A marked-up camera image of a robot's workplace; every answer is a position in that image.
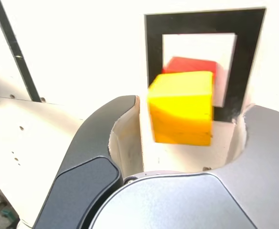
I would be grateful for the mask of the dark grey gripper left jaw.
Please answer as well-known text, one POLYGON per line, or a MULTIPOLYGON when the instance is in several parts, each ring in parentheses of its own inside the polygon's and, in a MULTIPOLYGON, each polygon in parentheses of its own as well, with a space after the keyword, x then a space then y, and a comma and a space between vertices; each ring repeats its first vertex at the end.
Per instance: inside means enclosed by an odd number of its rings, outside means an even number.
POLYGON ((122 187, 120 168, 108 144, 115 122, 132 108, 134 95, 117 97, 79 127, 62 160, 35 229, 87 229, 106 199, 122 187))

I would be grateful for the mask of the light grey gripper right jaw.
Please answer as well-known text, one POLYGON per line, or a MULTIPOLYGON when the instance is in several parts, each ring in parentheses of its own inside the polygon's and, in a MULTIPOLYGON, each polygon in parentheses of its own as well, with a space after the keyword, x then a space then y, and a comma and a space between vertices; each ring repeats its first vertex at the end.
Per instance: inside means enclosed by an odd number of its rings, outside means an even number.
POLYGON ((279 112, 245 113, 247 143, 208 172, 136 179, 113 193, 92 229, 279 229, 279 112))

